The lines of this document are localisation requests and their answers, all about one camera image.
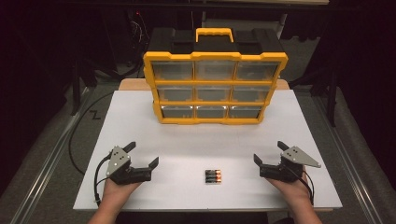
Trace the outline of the single clear plastic drawer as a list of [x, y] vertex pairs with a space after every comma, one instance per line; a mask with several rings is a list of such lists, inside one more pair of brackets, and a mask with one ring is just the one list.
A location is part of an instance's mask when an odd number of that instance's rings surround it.
[[256, 119], [262, 108], [260, 106], [237, 106], [233, 105], [229, 108], [228, 116], [231, 119]]

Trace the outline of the black metal stand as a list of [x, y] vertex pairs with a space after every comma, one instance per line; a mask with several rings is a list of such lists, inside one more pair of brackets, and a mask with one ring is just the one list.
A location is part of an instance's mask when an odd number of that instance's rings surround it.
[[75, 60], [73, 65], [73, 76], [72, 76], [72, 96], [73, 96], [73, 108], [71, 115], [75, 116], [80, 108], [80, 76], [78, 73], [79, 61]]

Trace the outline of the person's left hand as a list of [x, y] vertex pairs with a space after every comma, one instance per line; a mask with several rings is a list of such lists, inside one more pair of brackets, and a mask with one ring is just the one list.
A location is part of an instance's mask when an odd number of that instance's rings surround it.
[[118, 185], [107, 179], [103, 192], [102, 204], [122, 208], [129, 200], [131, 194], [140, 186], [140, 183]]

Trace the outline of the person's right hand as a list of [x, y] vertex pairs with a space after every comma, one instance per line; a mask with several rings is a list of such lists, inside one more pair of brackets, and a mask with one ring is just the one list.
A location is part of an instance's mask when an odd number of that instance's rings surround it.
[[309, 190], [300, 180], [285, 183], [267, 178], [267, 181], [280, 191], [290, 209], [312, 207]]

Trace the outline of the set of clear cabinet bins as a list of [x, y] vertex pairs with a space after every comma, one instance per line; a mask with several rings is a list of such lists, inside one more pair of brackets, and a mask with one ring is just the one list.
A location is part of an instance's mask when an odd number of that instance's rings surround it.
[[164, 119], [230, 119], [229, 108], [260, 106], [269, 99], [278, 62], [154, 62]]

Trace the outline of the metal floor rail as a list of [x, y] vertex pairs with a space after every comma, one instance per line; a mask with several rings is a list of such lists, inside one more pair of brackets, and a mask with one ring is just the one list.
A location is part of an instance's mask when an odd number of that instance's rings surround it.
[[343, 169], [345, 170], [349, 185], [360, 204], [360, 208], [364, 213], [366, 220], [369, 224], [383, 224], [366, 186], [362, 182], [352, 159], [347, 153], [346, 147], [344, 146], [339, 133], [328, 121], [325, 104], [320, 97], [314, 97], [313, 101], [331, 134], [333, 142], [336, 145], [336, 151], [338, 153], [338, 157], [342, 161]]
[[80, 104], [76, 111], [73, 110], [73, 93], [66, 93], [70, 102], [46, 125], [7, 188], [7, 195], [12, 196], [16, 204], [12, 219], [7, 224], [28, 223], [93, 92], [93, 87], [85, 87], [78, 94]]

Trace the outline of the yellow black organizer cabinet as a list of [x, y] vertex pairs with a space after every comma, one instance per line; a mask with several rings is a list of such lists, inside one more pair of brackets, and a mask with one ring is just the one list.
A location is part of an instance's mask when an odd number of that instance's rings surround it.
[[[257, 124], [262, 122], [264, 111], [270, 104], [277, 87], [277, 80], [288, 62], [287, 53], [279, 43], [276, 33], [270, 29], [234, 31], [230, 28], [198, 28], [195, 31], [179, 31], [173, 28], [153, 30], [148, 50], [143, 56], [144, 74], [153, 97], [153, 111], [163, 124]], [[159, 108], [154, 62], [278, 62], [276, 76], [269, 99], [258, 119], [164, 119]]]

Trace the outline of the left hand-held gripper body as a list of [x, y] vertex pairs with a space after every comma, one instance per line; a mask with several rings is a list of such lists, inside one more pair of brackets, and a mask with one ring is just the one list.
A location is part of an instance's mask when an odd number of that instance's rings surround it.
[[107, 166], [106, 176], [117, 185], [128, 185], [151, 180], [149, 167], [134, 168], [131, 158], [121, 147], [114, 147], [111, 151], [110, 161]]

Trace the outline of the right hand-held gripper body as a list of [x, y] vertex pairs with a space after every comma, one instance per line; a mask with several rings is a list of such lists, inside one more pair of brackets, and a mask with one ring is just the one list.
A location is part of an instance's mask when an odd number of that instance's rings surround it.
[[259, 160], [260, 177], [292, 183], [303, 176], [305, 166], [320, 168], [321, 164], [299, 147], [282, 147], [278, 165], [264, 164]]

